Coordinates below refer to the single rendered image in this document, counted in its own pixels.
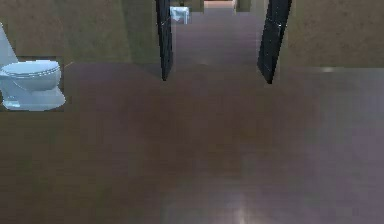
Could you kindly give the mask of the white square cabinet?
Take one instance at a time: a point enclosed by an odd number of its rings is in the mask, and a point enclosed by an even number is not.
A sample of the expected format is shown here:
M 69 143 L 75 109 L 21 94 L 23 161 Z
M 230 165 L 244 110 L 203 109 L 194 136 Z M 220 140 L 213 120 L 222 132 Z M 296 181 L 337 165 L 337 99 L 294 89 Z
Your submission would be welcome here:
M 171 18 L 175 21 L 183 21 L 184 24 L 188 23 L 190 10 L 188 7 L 171 6 L 170 7 Z

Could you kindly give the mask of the white toilet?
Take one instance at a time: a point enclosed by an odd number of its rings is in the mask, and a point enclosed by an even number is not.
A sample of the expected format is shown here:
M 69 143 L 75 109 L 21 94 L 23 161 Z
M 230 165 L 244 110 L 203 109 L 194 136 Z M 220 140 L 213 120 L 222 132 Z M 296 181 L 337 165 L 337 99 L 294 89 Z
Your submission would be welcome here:
M 0 94 L 8 110 L 47 111 L 65 104 L 55 60 L 20 61 L 0 22 Z

